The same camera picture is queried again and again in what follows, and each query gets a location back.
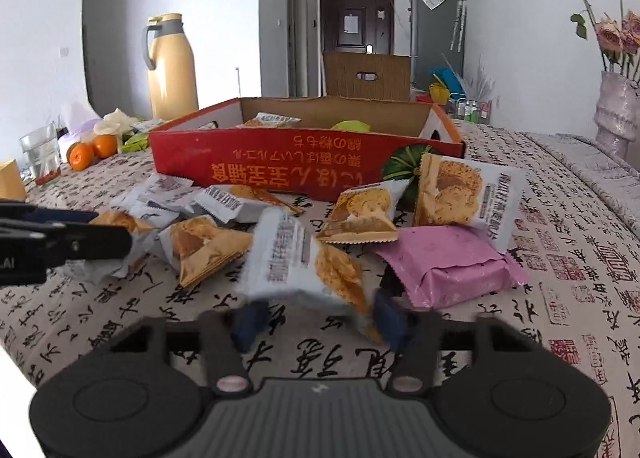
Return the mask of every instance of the bottle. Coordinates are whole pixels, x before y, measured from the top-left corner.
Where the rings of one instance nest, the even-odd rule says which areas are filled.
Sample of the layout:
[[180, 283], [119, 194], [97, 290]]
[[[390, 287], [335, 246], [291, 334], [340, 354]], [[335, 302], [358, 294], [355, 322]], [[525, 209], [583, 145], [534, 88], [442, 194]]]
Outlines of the bottle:
[[[196, 112], [198, 92], [193, 50], [184, 35], [181, 14], [149, 18], [143, 39], [149, 96], [154, 118], [173, 118]], [[154, 32], [151, 47], [148, 34]]]

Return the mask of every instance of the gray refrigerator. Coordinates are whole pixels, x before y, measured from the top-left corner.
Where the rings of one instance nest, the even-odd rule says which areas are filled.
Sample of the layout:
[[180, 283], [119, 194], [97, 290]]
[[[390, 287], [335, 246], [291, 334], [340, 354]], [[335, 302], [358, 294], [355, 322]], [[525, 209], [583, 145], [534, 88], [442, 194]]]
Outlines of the gray refrigerator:
[[[424, 0], [411, 0], [411, 83], [419, 90], [428, 91], [434, 82], [430, 70], [445, 67], [444, 54], [453, 69], [463, 74], [465, 56], [465, 28], [462, 32], [462, 47], [458, 52], [462, 28], [462, 7], [459, 0], [445, 0], [433, 10]], [[450, 49], [454, 39], [453, 50]]]

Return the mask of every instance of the flower vase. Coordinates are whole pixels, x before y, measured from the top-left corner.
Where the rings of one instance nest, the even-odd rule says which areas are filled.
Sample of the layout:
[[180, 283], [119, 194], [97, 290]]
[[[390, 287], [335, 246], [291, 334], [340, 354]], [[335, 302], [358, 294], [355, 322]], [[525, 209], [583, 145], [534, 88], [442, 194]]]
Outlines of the flower vase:
[[598, 126], [596, 141], [625, 159], [629, 143], [636, 139], [638, 109], [638, 84], [618, 73], [602, 72], [600, 98], [593, 117]]

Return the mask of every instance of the red cardboard box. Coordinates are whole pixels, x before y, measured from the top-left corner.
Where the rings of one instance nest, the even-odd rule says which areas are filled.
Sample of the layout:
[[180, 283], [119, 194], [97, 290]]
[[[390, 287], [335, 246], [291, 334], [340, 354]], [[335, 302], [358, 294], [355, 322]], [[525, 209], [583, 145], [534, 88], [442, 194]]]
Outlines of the red cardboard box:
[[[301, 120], [295, 128], [236, 128], [258, 112]], [[371, 132], [330, 129], [343, 120], [366, 122]], [[232, 99], [155, 128], [149, 141], [160, 173], [202, 187], [247, 184], [325, 201], [350, 187], [417, 174], [427, 146], [459, 158], [465, 152], [437, 105], [340, 97]]]

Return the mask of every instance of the drinking glass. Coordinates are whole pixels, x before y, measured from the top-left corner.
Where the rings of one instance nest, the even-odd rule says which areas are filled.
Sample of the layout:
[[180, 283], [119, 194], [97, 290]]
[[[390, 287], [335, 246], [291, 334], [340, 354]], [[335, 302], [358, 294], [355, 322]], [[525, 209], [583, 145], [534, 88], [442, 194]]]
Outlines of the drinking glass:
[[37, 185], [50, 182], [60, 175], [60, 147], [55, 123], [48, 124], [20, 139], [22, 152], [29, 162]]

